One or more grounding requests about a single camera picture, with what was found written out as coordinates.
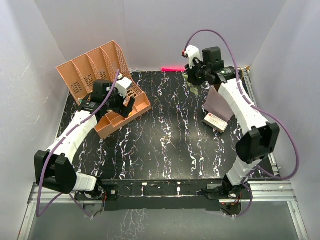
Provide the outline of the green snack packet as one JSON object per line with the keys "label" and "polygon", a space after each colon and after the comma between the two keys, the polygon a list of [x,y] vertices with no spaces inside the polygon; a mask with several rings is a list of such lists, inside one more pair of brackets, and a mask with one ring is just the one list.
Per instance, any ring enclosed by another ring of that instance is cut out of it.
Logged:
{"label": "green snack packet", "polygon": [[199,89],[197,86],[194,86],[192,83],[189,82],[188,80],[188,75],[186,73],[183,73],[183,78],[186,80],[186,83],[187,83],[187,86],[189,87],[190,89],[190,92],[195,94],[196,96],[199,95]]}

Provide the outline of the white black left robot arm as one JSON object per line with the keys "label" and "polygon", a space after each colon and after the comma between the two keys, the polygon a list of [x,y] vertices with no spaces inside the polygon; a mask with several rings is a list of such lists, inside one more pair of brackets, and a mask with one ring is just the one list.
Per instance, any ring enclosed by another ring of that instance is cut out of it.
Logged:
{"label": "white black left robot arm", "polygon": [[103,195],[97,177],[77,173],[73,159],[92,129],[107,112],[113,111],[127,118],[133,111],[135,98],[125,103],[133,81],[123,77],[112,83],[99,79],[93,83],[91,93],[80,100],[73,119],[61,136],[47,150],[38,150],[34,156],[35,179],[38,186],[62,193],[86,192],[93,200]]}

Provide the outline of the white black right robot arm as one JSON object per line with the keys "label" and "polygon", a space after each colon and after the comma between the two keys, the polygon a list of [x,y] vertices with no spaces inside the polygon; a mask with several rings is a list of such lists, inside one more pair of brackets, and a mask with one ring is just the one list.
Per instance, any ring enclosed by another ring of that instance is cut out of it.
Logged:
{"label": "white black right robot arm", "polygon": [[182,55],[188,59],[185,66],[188,82],[194,86],[205,82],[215,86],[240,124],[242,138],[235,145],[236,160],[232,168],[221,185],[207,189],[209,194],[233,199],[246,187],[251,172],[274,151],[280,127],[255,109],[243,87],[238,67],[225,67],[219,47],[199,50],[188,45]]}

